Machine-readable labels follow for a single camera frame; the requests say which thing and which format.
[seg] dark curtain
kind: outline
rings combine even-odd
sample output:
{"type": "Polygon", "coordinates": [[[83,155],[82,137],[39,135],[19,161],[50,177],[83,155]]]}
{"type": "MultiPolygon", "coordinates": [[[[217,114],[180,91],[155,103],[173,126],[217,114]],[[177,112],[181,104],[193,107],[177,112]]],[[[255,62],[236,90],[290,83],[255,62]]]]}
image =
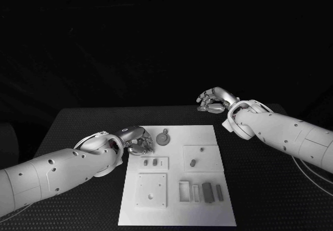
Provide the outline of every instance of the dark curtain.
{"type": "Polygon", "coordinates": [[[330,19],[166,2],[3,7],[0,120],[21,160],[62,108],[196,104],[215,86],[331,127],[330,19]]]}

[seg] robotic arm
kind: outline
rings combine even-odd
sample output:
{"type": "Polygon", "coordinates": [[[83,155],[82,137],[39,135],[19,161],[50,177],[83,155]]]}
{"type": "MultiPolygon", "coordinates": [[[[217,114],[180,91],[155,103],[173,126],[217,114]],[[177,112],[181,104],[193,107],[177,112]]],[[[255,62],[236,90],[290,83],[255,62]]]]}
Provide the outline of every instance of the robotic arm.
{"type": "Polygon", "coordinates": [[[245,140],[254,136],[271,147],[333,173],[333,131],[277,114],[255,100],[239,101],[225,89],[204,91],[196,102],[199,111],[222,113],[228,118],[222,126],[245,140]]]}
{"type": "Polygon", "coordinates": [[[0,170],[0,217],[70,190],[92,177],[106,175],[122,163],[125,147],[130,154],[143,155],[153,152],[151,145],[151,136],[140,126],[114,135],[102,131],[73,149],[62,149],[0,170]]]}

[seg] black tabletop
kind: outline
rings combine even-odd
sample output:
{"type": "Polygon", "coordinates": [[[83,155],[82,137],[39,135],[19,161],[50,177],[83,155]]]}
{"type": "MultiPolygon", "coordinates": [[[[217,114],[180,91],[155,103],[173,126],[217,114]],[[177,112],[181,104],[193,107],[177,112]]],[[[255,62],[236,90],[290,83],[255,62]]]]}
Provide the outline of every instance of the black tabletop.
{"type": "MultiPolygon", "coordinates": [[[[266,106],[285,115],[278,104],[266,106]]],[[[36,157],[73,148],[83,137],[99,131],[112,134],[134,125],[213,125],[238,227],[209,228],[333,230],[333,197],[304,177],[287,154],[266,146],[256,137],[246,141],[228,132],[222,127],[225,119],[226,112],[199,112],[194,105],[63,109],[36,157]]],[[[32,204],[0,224],[0,230],[206,230],[207,227],[117,225],[128,152],[124,152],[122,160],[108,175],[92,178],[68,192],[32,204]]]]}

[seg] small part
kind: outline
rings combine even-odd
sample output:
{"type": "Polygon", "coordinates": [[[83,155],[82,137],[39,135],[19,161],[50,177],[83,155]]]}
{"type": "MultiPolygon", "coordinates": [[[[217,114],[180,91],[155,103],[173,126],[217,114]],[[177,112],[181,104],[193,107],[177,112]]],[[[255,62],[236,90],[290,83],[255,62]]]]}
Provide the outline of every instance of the small part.
{"type": "Polygon", "coordinates": [[[155,137],[155,142],[158,145],[164,146],[168,144],[170,142],[170,137],[168,137],[168,134],[167,134],[167,129],[163,129],[163,133],[160,133],[155,137]]]}
{"type": "Polygon", "coordinates": [[[200,202],[200,198],[199,198],[199,186],[193,185],[192,186],[192,190],[193,190],[193,201],[194,201],[194,203],[199,203],[200,202]]]}
{"type": "Polygon", "coordinates": [[[189,181],[179,182],[179,202],[190,202],[189,181]]]}
{"type": "Polygon", "coordinates": [[[206,203],[213,203],[213,190],[212,190],[212,185],[210,183],[203,183],[203,197],[204,197],[204,202],[206,203]]]}
{"type": "Polygon", "coordinates": [[[194,167],[194,165],[196,165],[196,160],[192,160],[189,165],[190,165],[192,167],[194,167]]]}
{"type": "Polygon", "coordinates": [[[222,195],[222,190],[220,190],[219,184],[216,184],[216,190],[217,190],[219,201],[223,201],[223,195],[222,195]]]}

